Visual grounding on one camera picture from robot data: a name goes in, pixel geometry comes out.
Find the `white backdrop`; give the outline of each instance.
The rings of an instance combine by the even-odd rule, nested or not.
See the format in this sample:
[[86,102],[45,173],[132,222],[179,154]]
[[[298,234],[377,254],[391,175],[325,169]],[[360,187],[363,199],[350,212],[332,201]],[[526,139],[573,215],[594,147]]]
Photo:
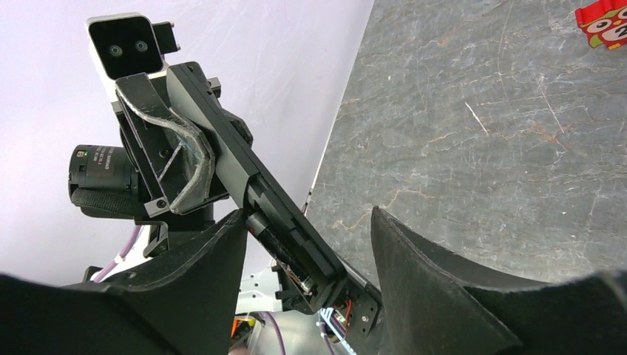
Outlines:
[[[139,12],[173,21],[182,50],[223,84],[254,151],[301,204],[331,131],[373,0],[3,1],[0,13],[0,271],[53,285],[104,266],[132,223],[82,215],[67,167],[82,143],[119,146],[87,50],[91,16]],[[217,217],[234,208],[221,205]],[[246,268],[268,255],[249,241]]]

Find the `orange component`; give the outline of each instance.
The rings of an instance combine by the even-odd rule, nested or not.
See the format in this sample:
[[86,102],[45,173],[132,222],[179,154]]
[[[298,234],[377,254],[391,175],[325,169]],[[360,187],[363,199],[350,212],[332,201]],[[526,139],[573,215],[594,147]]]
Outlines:
[[233,319],[233,327],[231,328],[231,338],[235,334],[235,329],[237,329],[237,324],[238,324],[237,319]]
[[348,319],[350,317],[350,311],[353,310],[353,300],[348,300],[348,309],[346,310],[346,317],[344,317],[344,325],[346,326],[346,331],[348,331]]

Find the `lens barrel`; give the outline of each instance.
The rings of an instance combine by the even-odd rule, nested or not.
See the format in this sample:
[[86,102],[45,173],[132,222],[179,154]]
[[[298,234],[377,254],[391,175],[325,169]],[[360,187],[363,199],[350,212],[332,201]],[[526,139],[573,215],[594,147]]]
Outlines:
[[68,185],[70,197],[77,188],[139,201],[148,197],[143,181],[121,146],[77,146],[70,158]]

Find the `red toy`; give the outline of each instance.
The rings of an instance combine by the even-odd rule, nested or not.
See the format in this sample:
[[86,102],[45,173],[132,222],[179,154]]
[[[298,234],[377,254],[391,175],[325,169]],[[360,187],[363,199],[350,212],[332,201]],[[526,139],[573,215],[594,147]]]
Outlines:
[[590,47],[605,44],[615,50],[627,44],[627,0],[599,0],[575,11],[577,25],[588,36]]

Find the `gray marble table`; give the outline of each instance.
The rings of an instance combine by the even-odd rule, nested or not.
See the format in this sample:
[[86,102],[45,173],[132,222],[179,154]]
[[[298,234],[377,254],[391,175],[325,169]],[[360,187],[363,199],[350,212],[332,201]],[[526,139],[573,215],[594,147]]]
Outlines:
[[587,1],[377,0],[308,216],[375,284],[370,209],[486,266],[627,268],[627,47]]

